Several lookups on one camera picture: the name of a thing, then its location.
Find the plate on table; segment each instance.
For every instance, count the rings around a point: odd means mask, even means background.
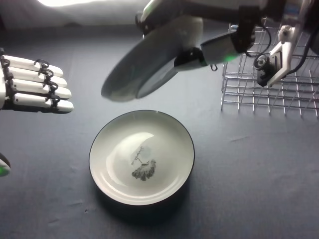
[[[90,150],[90,171],[99,189],[126,205],[161,202],[187,181],[194,145],[186,128],[157,111],[134,111],[104,126]]]

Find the metal dish rack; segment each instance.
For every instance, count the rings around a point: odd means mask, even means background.
[[[265,25],[272,36],[272,44],[267,50],[270,52],[278,43],[278,32],[280,27],[268,26],[267,20]],[[236,30],[238,26],[229,25],[229,32]],[[296,50],[293,55],[292,69],[298,64],[308,35],[302,33]],[[256,41],[254,46],[248,51],[251,55],[257,55],[267,46],[269,42],[266,31],[256,28]],[[301,69],[279,83],[274,84],[271,88],[261,87],[257,84],[257,71],[253,67],[254,58],[242,54],[233,61],[223,64],[223,84],[221,109],[224,104],[237,104],[238,110],[241,107],[249,107],[252,112],[257,109],[268,109],[269,114],[273,109],[282,109],[285,115],[288,112],[299,112],[303,116],[314,114],[318,118],[319,112],[319,56],[309,50],[307,59]]]

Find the gray leaf pattern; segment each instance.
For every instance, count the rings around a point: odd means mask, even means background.
[[[142,181],[146,181],[147,178],[151,178],[155,173],[156,161],[152,159],[147,163],[143,163],[141,167],[136,169],[132,176],[136,179],[140,178]]]

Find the wire rack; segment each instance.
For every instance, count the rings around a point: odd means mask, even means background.
[[[281,26],[272,27],[266,21],[265,25],[272,36],[272,44],[267,50],[270,52],[278,44],[278,32]],[[233,32],[237,27],[229,25],[228,31]],[[307,40],[308,35],[302,33],[293,54],[292,69],[298,64]],[[256,27],[256,41],[248,53],[257,55],[268,43],[266,31]],[[222,110],[224,104],[237,104],[238,110],[241,107],[249,107],[252,112],[257,109],[267,109],[271,114],[273,109],[282,109],[285,115],[288,112],[299,112],[301,116],[307,113],[314,114],[318,118],[319,57],[315,53],[310,50],[305,63],[296,73],[288,75],[271,88],[260,87],[257,84],[257,71],[253,67],[253,61],[254,58],[242,54],[233,61],[223,64]]]

